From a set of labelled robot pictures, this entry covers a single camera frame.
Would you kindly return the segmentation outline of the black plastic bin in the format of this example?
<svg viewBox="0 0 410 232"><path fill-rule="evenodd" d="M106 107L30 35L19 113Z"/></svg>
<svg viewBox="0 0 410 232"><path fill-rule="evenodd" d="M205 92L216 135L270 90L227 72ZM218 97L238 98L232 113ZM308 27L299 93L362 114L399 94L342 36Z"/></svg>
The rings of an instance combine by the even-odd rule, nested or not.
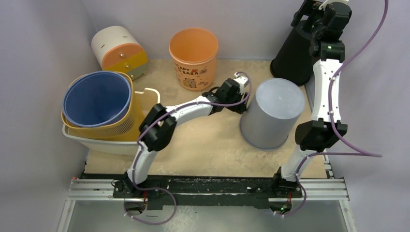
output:
<svg viewBox="0 0 410 232"><path fill-rule="evenodd" d="M275 78L289 80L297 86L306 84L313 74L312 56L309 53L311 34L302 30L305 20L293 27L281 49L270 64Z"/></svg>

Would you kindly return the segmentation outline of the grey plastic bin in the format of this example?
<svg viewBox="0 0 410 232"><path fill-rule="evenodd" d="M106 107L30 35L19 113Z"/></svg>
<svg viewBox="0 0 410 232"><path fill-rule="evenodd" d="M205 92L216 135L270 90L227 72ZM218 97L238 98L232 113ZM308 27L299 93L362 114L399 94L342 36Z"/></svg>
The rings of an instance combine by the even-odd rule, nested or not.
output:
<svg viewBox="0 0 410 232"><path fill-rule="evenodd" d="M240 118L243 139L259 150L279 149L285 144L305 105L302 90L293 82L282 78L263 81Z"/></svg>

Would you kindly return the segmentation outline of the orange capybara bin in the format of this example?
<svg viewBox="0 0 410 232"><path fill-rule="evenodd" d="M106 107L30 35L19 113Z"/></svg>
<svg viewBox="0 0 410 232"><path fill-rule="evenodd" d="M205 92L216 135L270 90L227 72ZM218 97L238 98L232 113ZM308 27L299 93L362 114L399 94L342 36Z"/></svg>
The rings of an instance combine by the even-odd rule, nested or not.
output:
<svg viewBox="0 0 410 232"><path fill-rule="evenodd" d="M218 39L206 29L177 32L170 40L169 53L181 86L191 91L209 87L215 78L218 51Z"/></svg>

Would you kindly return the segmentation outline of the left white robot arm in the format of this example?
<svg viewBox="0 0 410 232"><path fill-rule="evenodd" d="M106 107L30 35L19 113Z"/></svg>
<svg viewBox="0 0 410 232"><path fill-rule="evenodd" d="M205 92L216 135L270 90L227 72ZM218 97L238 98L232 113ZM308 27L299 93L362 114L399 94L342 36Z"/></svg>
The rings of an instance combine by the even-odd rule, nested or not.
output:
<svg viewBox="0 0 410 232"><path fill-rule="evenodd" d="M160 187L144 187L143 182L147 180L155 156L169 145L177 126L221 112L224 108L243 114L250 95L245 88L251 86L250 78L244 72L236 72L233 79L228 78L221 86L212 88L194 100L167 107L155 104L139 127L137 152L131 167L122 180L114 183L114 192L125 192L133 198L150 190L169 194L170 191Z"/></svg>

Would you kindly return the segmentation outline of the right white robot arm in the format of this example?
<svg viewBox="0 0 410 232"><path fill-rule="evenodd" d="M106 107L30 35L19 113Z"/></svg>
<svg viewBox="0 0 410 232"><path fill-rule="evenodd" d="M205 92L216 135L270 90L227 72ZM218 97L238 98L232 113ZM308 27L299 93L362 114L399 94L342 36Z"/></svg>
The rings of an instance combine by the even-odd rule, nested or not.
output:
<svg viewBox="0 0 410 232"><path fill-rule="evenodd" d="M352 15L345 0L306 0L294 14L292 30L270 64L276 78L314 86L311 119L297 126L295 149L273 176L272 192L286 197L300 189L298 174L310 154L322 153L347 133L338 109L337 70L345 60L340 37Z"/></svg>

